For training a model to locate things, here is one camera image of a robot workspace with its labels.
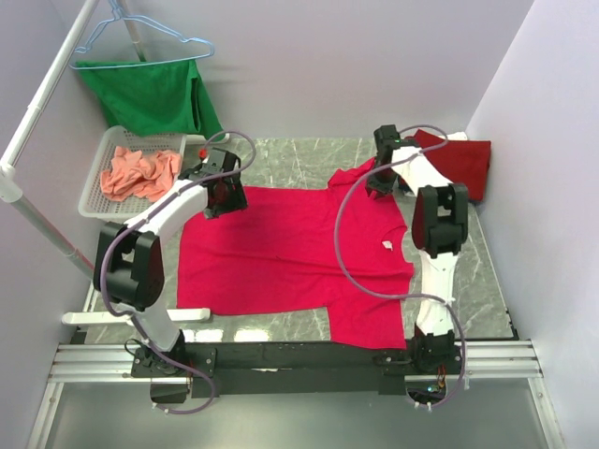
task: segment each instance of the wall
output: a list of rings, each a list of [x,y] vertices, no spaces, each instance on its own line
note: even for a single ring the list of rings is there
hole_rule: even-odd
[[[66,18],[80,4],[52,2]],[[463,130],[532,2],[127,1],[214,42],[200,73],[224,126],[256,137],[362,137],[381,123]],[[153,58],[203,51],[140,30]],[[120,54],[126,42],[107,33],[98,44]]]
[[[468,126],[493,141],[482,223],[571,448],[599,445],[598,22],[593,0],[536,0]]]
[[[0,1],[0,151],[66,35],[47,0]],[[103,131],[95,103],[67,71],[19,164],[18,184],[58,228],[94,256],[98,225],[77,202]],[[59,341],[65,311],[80,310],[88,282],[9,205],[0,203],[0,435],[26,445]]]

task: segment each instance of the marble tabletop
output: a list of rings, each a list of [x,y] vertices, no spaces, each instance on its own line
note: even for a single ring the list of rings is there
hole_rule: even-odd
[[[220,145],[247,159],[250,147],[244,140],[234,139]],[[241,175],[244,185],[277,188],[322,189],[338,168],[357,167],[375,155],[372,139],[362,138],[273,138],[256,141],[255,162]],[[183,168],[197,162],[197,147],[188,147]],[[395,200],[409,225],[414,214],[415,199],[402,192]],[[181,232],[171,239],[163,252],[166,282],[161,299],[170,309],[176,306],[177,269]],[[405,234],[403,254],[415,265],[410,291],[418,291],[421,279],[417,249],[410,231]],[[489,250],[478,221],[476,209],[469,206],[469,235],[462,247],[454,281],[454,308],[469,339],[513,337],[510,318],[489,257]],[[402,306],[406,338],[414,335],[418,302],[410,300]],[[95,311],[103,311],[101,300]],[[259,315],[213,316],[209,322],[182,325],[187,340],[197,341],[264,341],[264,340],[329,340],[326,309],[293,311]],[[86,343],[122,343],[134,337],[131,326],[90,326]]]

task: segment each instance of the green garment on hanger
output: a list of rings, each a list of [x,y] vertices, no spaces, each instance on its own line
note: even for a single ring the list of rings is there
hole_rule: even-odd
[[[182,133],[210,138],[223,130],[197,72],[196,61],[160,65],[77,62],[80,67],[106,64],[127,67],[79,73],[95,92],[109,126],[119,124],[138,136]]]

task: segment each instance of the red cloth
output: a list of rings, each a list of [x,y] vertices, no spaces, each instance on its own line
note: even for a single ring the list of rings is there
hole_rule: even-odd
[[[246,187],[248,209],[183,229],[179,308],[216,314],[298,311],[326,306],[331,339],[365,348],[405,348],[399,301],[368,296],[341,273],[333,225],[345,193],[372,166],[338,170],[325,190]],[[406,230],[393,197],[358,188],[343,215],[343,260],[359,282],[407,293],[414,273],[402,254]],[[392,242],[393,250],[383,241]]]
[[[414,134],[422,148],[443,141],[442,138],[418,129]],[[427,159],[439,172],[453,182],[463,182],[468,196],[482,201],[489,172],[490,142],[486,140],[451,140],[443,148],[425,152]]]

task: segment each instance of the clothes hanger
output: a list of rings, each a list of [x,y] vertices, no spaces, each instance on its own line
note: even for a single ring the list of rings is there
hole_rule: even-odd
[[[194,59],[208,58],[208,57],[214,55],[214,44],[212,44],[209,40],[200,39],[199,37],[185,37],[181,33],[177,32],[175,30],[172,30],[172,29],[168,28],[167,26],[163,25],[162,23],[159,23],[153,19],[150,19],[149,17],[140,16],[137,14],[127,14],[123,11],[121,6],[119,6],[119,4],[117,3],[117,0],[109,0],[109,3],[112,6],[112,19],[102,21],[98,25],[96,25],[94,31],[90,34],[89,38],[87,39],[87,42],[85,42],[85,44],[82,47],[77,47],[75,50],[73,50],[74,53],[85,54],[85,53],[91,51],[91,49],[94,46],[95,41],[104,32],[106,27],[110,23],[117,22],[117,21],[132,21],[132,22],[144,23],[148,26],[151,26],[155,30],[158,30],[167,35],[176,37],[183,44],[186,44],[188,42],[199,42],[199,43],[205,44],[208,46],[209,52],[205,53],[205,54],[200,54],[198,56],[191,56],[189,58],[173,59],[170,61],[154,61],[154,62],[145,62],[144,61],[141,63],[132,63],[131,65],[119,64],[119,65],[99,65],[99,66],[94,66],[94,67],[77,67],[76,65],[69,63],[68,65],[71,68],[73,68],[75,70],[97,70],[97,69],[101,69],[101,68],[114,68],[114,67],[122,68],[122,67],[128,67],[128,66],[133,68],[133,67],[141,67],[141,66],[148,66],[148,65],[178,63],[180,61],[190,61],[190,60],[194,60]]]

